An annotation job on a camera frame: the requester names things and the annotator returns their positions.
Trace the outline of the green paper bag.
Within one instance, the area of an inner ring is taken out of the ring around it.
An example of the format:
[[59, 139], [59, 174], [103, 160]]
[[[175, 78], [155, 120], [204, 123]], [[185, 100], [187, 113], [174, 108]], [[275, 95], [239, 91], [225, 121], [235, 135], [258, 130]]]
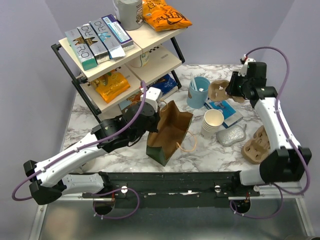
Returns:
[[[193, 114], [180, 111], [173, 100], [166, 103], [165, 107], [159, 111], [159, 116], [158, 132], [148, 134], [146, 155], [164, 167], [176, 150], [193, 152], [198, 142], [196, 136], [189, 131]], [[194, 138], [194, 146], [191, 149], [182, 147], [187, 134], [191, 134]]]

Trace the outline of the single brown cup carrier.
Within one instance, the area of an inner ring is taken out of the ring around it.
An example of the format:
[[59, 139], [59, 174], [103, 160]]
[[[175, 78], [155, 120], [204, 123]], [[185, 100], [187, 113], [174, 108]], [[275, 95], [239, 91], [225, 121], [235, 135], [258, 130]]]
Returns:
[[227, 94], [226, 88], [229, 85], [228, 80], [215, 80], [212, 81], [208, 87], [208, 98], [212, 102], [221, 102], [232, 99], [237, 103], [244, 103], [245, 99], [239, 96], [231, 96]]

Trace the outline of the brown cardboard cup carrier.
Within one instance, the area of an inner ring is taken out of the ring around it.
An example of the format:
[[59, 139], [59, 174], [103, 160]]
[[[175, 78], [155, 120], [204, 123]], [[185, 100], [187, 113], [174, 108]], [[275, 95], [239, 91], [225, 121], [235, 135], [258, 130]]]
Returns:
[[270, 151], [270, 142], [265, 127], [260, 126], [241, 149], [241, 154], [249, 163], [258, 165], [262, 163]]

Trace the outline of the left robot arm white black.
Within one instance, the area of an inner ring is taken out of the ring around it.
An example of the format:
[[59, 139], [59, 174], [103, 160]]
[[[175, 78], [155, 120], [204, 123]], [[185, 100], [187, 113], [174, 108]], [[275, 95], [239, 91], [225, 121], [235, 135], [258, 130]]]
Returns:
[[59, 154], [41, 162], [25, 162], [25, 174], [31, 178], [31, 197], [38, 205], [52, 203], [67, 194], [90, 193], [107, 197], [112, 184], [106, 173], [73, 172], [93, 159], [139, 141], [145, 132], [157, 132], [158, 111], [157, 102], [138, 102], [123, 115], [102, 120], [79, 142]]

